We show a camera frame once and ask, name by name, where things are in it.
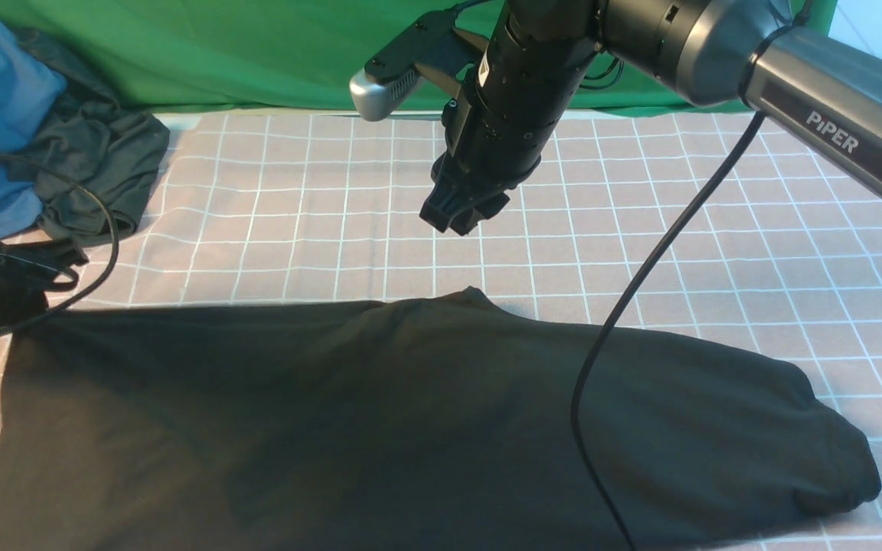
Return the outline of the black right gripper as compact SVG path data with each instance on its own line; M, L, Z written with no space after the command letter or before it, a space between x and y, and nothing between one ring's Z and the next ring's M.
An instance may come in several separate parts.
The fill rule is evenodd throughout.
M491 78L492 94L473 77L444 109L446 150L430 171L433 188L420 219L439 233L470 234L510 202L532 176L564 111L564 84Z

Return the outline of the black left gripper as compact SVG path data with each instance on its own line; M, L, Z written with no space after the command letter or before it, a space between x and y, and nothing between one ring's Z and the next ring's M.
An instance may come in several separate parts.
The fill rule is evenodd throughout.
M6 244L0 240L0 329L43 314L47 294L71 292L87 264L83 248L71 240Z

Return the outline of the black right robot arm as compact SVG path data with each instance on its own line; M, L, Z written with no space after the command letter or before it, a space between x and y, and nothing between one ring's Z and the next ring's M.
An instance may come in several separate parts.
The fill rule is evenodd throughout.
M786 1L508 1L445 109L420 216L465 235L505 206L599 52L686 102L739 100L882 199L882 59L799 27Z

